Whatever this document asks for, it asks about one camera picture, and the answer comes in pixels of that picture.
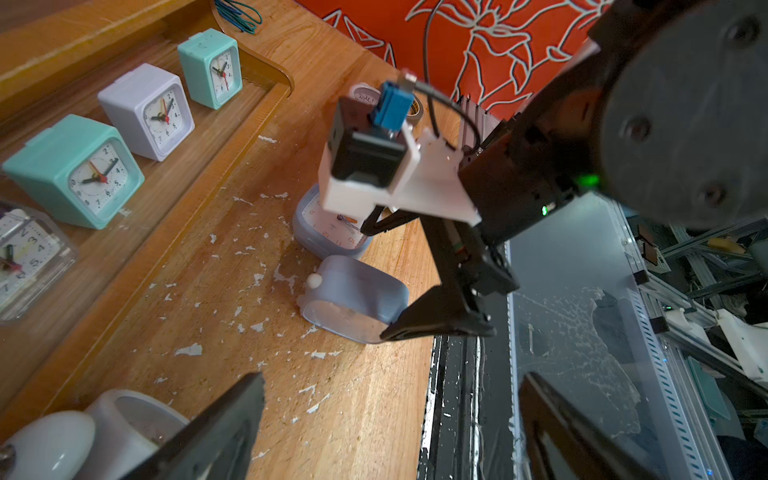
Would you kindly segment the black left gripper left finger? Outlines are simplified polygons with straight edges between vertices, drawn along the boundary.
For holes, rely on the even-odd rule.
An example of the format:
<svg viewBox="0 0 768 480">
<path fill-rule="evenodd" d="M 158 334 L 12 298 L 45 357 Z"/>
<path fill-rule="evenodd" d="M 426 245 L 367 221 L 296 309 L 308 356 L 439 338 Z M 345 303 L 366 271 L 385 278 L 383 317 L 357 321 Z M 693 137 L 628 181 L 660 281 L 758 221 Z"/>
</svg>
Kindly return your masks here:
<svg viewBox="0 0 768 480">
<path fill-rule="evenodd" d="M 265 405 L 261 373 L 243 375 L 126 479 L 244 479 Z"/>
</svg>

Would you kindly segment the lilac square alarm clock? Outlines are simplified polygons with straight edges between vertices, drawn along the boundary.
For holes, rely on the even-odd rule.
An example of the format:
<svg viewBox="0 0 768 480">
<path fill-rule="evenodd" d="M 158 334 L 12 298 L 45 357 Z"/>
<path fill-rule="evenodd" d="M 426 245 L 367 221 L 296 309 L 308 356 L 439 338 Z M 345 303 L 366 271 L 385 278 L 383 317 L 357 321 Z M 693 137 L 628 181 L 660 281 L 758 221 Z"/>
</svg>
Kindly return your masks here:
<svg viewBox="0 0 768 480">
<path fill-rule="evenodd" d="M 129 150 L 153 161 L 164 161 L 195 128 L 180 78 L 149 63 L 119 77 L 97 98 Z"/>
</svg>

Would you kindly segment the blue rounded square clock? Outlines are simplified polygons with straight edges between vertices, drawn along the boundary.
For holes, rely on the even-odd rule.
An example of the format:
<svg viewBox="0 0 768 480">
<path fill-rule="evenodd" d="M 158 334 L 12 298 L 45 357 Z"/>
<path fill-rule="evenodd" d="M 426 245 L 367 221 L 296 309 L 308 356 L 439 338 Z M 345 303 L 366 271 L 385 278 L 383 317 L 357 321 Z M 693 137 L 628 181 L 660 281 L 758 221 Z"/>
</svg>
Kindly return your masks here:
<svg viewBox="0 0 768 480">
<path fill-rule="evenodd" d="M 320 259 L 342 255 L 360 259 L 372 242 L 346 217 L 320 206 L 320 191 L 313 185 L 299 201 L 292 219 L 296 240 Z"/>
</svg>

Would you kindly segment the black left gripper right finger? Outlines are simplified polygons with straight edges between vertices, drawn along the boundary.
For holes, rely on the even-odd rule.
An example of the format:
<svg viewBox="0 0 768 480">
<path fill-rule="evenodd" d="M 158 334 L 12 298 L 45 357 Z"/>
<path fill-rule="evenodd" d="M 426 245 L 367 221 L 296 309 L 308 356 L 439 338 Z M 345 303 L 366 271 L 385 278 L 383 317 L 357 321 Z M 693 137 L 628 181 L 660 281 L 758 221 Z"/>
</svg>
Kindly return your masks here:
<svg viewBox="0 0 768 480">
<path fill-rule="evenodd" d="M 654 473 L 616 446 L 546 379 L 523 376 L 519 389 L 526 453 L 534 479 L 555 479 L 552 444 L 576 479 L 654 479 Z"/>
</svg>

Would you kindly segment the mint green square clock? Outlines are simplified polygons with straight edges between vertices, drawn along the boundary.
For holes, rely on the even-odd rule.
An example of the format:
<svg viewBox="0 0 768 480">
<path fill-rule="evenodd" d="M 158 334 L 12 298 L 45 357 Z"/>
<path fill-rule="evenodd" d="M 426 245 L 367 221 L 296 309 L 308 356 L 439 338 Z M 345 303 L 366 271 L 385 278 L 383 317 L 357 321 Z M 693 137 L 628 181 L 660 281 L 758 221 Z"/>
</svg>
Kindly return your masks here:
<svg viewBox="0 0 768 480">
<path fill-rule="evenodd" d="M 28 140 L 2 170 L 55 220 L 95 230 L 145 180 L 115 127 L 74 114 Z"/>
</svg>

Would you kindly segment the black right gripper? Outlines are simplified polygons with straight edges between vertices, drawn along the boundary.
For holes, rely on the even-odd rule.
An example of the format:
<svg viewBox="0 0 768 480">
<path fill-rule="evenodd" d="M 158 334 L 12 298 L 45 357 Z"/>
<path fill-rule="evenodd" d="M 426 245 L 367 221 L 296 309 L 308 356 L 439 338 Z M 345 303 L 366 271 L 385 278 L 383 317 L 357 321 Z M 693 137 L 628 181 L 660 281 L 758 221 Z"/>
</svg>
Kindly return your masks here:
<svg viewBox="0 0 768 480">
<path fill-rule="evenodd" d="M 440 283 L 405 308 L 380 339 L 450 335 L 492 337 L 496 328 L 484 299 L 519 288 L 508 261 L 491 243 L 503 243 L 600 184 L 591 131 L 605 82 L 597 59 L 587 59 L 548 84 L 506 132 L 459 171 L 481 217 L 467 223 L 422 215 L 420 222 Z M 376 236 L 419 218 L 402 209 L 384 216 L 377 205 L 360 226 Z"/>
</svg>

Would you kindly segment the teal small square clock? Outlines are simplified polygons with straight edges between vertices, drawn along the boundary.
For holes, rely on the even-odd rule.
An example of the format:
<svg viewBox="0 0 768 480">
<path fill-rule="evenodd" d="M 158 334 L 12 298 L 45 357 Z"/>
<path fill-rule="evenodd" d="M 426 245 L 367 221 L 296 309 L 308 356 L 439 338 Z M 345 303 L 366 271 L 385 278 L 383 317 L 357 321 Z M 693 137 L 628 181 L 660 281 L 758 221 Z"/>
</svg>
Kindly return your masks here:
<svg viewBox="0 0 768 480">
<path fill-rule="evenodd" d="M 243 88 L 238 43 L 209 28 L 177 46 L 190 98 L 218 110 Z"/>
</svg>

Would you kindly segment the clear small square clock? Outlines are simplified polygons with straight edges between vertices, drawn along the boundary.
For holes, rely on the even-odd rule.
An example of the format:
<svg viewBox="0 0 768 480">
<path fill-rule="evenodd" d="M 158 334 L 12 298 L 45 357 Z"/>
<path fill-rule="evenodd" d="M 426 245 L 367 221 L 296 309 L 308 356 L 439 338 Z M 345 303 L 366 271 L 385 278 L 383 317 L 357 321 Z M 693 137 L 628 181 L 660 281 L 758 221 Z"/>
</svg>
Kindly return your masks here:
<svg viewBox="0 0 768 480">
<path fill-rule="evenodd" d="M 76 261 L 78 252 L 51 218 L 1 202 L 1 321 L 20 319 Z"/>
</svg>

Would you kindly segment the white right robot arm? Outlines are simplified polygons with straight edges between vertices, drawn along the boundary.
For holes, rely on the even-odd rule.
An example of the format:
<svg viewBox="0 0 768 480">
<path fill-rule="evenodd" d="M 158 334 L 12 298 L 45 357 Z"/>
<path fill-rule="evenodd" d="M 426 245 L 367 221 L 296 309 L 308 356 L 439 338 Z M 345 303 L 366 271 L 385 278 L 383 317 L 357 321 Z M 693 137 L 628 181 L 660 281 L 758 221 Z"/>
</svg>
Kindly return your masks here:
<svg viewBox="0 0 768 480">
<path fill-rule="evenodd" d="M 712 228 L 767 210 L 767 5 L 616 1 L 594 51 L 487 141 L 464 147 L 480 220 L 374 210 L 367 235 L 419 220 L 440 282 L 380 335 L 495 334 L 483 300 L 515 291 L 499 246 L 597 192 L 662 223 Z"/>
</svg>

